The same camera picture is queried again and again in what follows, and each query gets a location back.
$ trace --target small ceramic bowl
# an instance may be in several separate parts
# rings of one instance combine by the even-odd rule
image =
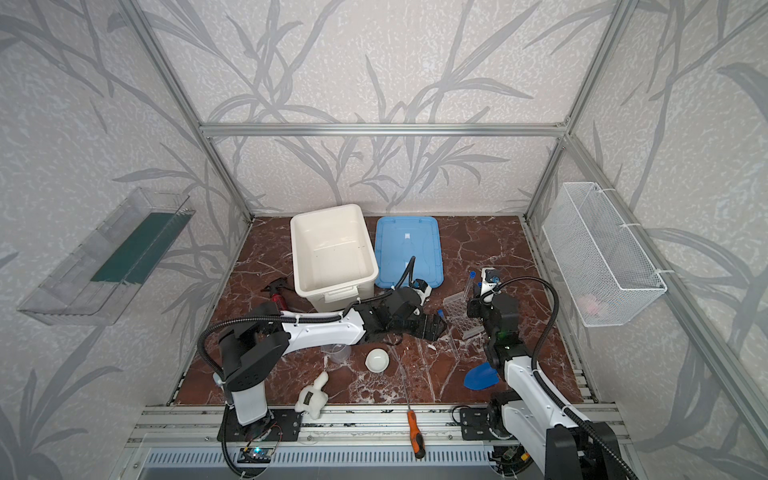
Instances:
[[[382,349],[373,349],[366,357],[366,367],[374,373],[381,373],[389,366],[389,355]]]

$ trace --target white stuffed toy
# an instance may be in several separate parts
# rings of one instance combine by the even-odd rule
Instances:
[[[297,412],[309,412],[312,420],[320,417],[320,410],[328,402],[328,394],[322,388],[328,382],[328,372],[320,373],[312,385],[305,386],[299,394],[299,401],[294,408]]]

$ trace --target marble surface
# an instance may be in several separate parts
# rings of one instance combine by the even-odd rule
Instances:
[[[378,217],[366,218],[372,240],[377,220]],[[427,313],[436,313],[446,296],[463,291],[470,270],[495,266],[504,278],[537,276],[518,217],[438,217],[437,220],[445,281],[432,291],[425,307]],[[255,220],[212,323],[242,316],[268,301],[267,293],[261,289],[275,278],[288,276],[293,282],[289,222],[289,218]],[[532,349],[549,318],[544,290],[538,284],[520,282],[508,286],[506,291],[519,300],[520,334]],[[309,302],[295,293],[286,291],[284,296],[292,310],[312,309]],[[396,343],[397,338],[389,340]],[[485,362],[484,342],[483,336],[462,340],[459,329],[450,326],[449,334],[434,343],[406,335],[397,346],[382,343],[352,346],[352,355],[341,364],[329,361],[319,348],[300,350],[284,356],[267,378],[267,401],[271,405],[295,403],[299,391],[325,369],[329,381],[324,390],[331,403],[405,402],[406,386],[411,403],[487,402],[492,392],[507,389],[503,382],[482,391],[472,391],[463,385],[465,374]],[[389,352],[389,367],[383,373],[371,373],[364,364],[368,352],[375,348]],[[209,350],[218,359],[215,336],[209,339]],[[566,398],[581,401],[557,329],[541,351],[540,364]],[[181,405],[223,403],[223,394],[214,385],[210,368],[198,357],[187,371],[176,402]]]

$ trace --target blue scoop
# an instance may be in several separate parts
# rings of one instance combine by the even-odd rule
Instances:
[[[485,362],[469,370],[464,377],[464,386],[470,390],[483,390],[499,383],[498,374],[490,363]]]

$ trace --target white wire mesh basket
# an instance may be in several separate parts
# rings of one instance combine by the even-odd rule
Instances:
[[[563,183],[543,231],[585,326],[624,325],[667,291],[596,183]]]

